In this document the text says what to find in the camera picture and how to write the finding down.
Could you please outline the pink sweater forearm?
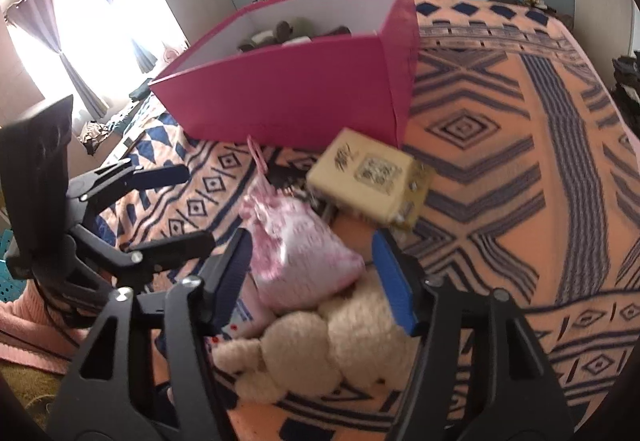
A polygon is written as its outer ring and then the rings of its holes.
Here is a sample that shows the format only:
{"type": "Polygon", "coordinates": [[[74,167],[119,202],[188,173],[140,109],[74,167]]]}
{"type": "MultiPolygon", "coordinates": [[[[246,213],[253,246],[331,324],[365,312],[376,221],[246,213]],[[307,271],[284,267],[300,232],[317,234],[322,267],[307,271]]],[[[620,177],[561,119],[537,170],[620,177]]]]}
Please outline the pink sweater forearm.
{"type": "Polygon", "coordinates": [[[14,301],[1,303],[1,360],[64,375],[87,329],[67,327],[29,281],[14,301]]]}

